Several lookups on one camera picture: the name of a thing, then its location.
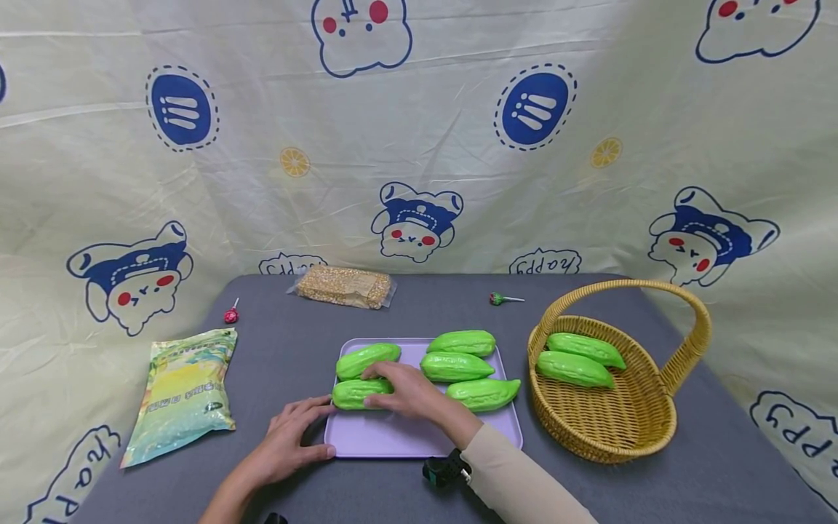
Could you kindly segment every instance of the blue circle logo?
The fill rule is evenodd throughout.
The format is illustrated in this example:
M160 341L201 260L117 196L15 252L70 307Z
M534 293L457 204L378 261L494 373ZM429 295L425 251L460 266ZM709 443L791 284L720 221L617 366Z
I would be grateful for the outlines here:
M564 65L534 65L512 77L498 99L494 133L511 149L534 151L561 131L576 100L577 81Z
M215 141L220 119L209 82L181 65L156 68L147 80L148 115L168 148L182 153Z

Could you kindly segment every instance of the green lollipop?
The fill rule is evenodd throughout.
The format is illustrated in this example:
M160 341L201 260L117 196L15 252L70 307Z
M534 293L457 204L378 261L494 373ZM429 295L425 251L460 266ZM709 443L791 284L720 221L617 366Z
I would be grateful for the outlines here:
M493 306L500 306L504 302L524 302L524 299L505 297L497 292L489 293L489 304L492 304Z

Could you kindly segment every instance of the left hand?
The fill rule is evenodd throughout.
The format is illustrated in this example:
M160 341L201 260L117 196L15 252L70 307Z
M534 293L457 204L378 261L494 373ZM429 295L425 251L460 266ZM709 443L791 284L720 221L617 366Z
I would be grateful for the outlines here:
M236 474L253 487L285 480L313 462L334 457L334 446L301 446L306 428L336 408L328 404L331 396L308 398L287 404L271 419L265 439L236 468Z

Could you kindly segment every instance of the fabric backdrop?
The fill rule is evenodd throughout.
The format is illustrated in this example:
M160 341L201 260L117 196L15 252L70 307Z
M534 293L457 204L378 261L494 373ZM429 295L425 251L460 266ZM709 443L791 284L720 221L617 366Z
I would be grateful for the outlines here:
M687 286L707 363L838 508L833 2L0 15L0 521L72 516L127 443L150 341L237 275L312 264Z

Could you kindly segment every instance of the plastic bag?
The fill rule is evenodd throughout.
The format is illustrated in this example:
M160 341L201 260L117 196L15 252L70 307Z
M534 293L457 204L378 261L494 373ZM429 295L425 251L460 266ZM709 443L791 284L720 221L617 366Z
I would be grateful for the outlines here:
M362 309L389 308L396 282L385 273L349 267L310 267L288 289L289 293L320 302Z
M235 329L153 342L146 392L120 468L182 448L210 431L235 429L224 390Z

